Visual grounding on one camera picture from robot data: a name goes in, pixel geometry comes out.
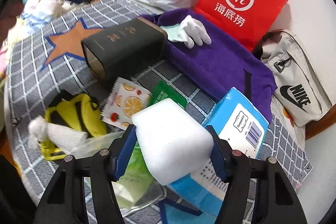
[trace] metal screw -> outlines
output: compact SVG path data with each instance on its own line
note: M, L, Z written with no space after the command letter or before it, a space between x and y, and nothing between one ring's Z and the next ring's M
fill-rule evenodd
M72 161L72 159L73 159L73 156L72 156L72 155L66 155L66 156L64 157L64 160L65 160L66 162Z
M108 149L102 149L102 150L99 151L99 154L100 154L101 156L106 156L108 153L109 153L109 150L108 150Z
M269 163L272 163L272 164L275 164L275 163L277 163L277 159L274 158L274 157L269 157L269 158L268 158L268 162L269 162Z
M236 156L236 157L240 157L242 155L242 153L239 150L232 150L232 155Z

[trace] gray checkered sheet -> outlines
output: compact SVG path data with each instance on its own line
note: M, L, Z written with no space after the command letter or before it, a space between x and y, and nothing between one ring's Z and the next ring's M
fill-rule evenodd
M109 27L145 13L149 14L151 11L132 0L101 0L53 20L14 46L7 68L5 109L8 110L10 118L6 121L6 130L13 148L13 157L19 163L23 182L34 201L38 202L41 198L57 169L57 164L45 161L39 150L31 150L28 147L29 121L43 115L49 103L62 89L72 94L86 92L100 101L105 100L110 92L93 77L85 61L74 57L63 55L41 70L48 53L53 49L44 37L66 32L78 18L83 18L88 28ZM150 91L160 80L164 80L187 99L186 111L199 123L202 123L215 107L213 100L167 61L162 60L149 67L132 80ZM259 158L265 159L271 155L279 160L294 189L298 191L311 166L305 152L295 144L283 125L274 117L268 127ZM250 186L244 223L251 221L256 181L251 180ZM95 223L92 195L88 185L85 193L90 223ZM190 206L172 191L167 189L167 193L168 198ZM130 214L125 218L125 222L157 224L160 222L159 207L153 204Z

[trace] snack packet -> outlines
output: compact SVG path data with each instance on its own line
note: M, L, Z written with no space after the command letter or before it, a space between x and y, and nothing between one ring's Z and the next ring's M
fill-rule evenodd
M132 115L147 107L151 93L123 78L118 78L102 111L102 120L126 130Z
M166 98L172 99L183 109L185 109L185 106L187 105L187 100L182 95L178 94L177 91L164 81L160 81L153 90L152 98L148 106L154 105Z

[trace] white foam block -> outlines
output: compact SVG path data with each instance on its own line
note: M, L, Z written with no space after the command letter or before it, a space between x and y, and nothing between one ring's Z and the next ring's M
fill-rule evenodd
M134 114L132 122L147 168L161 185L209 161L210 133L170 98Z

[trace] orange star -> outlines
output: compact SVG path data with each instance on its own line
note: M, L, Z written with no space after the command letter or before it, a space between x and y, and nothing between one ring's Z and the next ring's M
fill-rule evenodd
M49 53L44 65L49 64L56 58L66 54L74 58L85 60L81 41L88 36L100 32L102 28L88 29L81 18L76 24L65 33L50 35L46 37L54 49Z

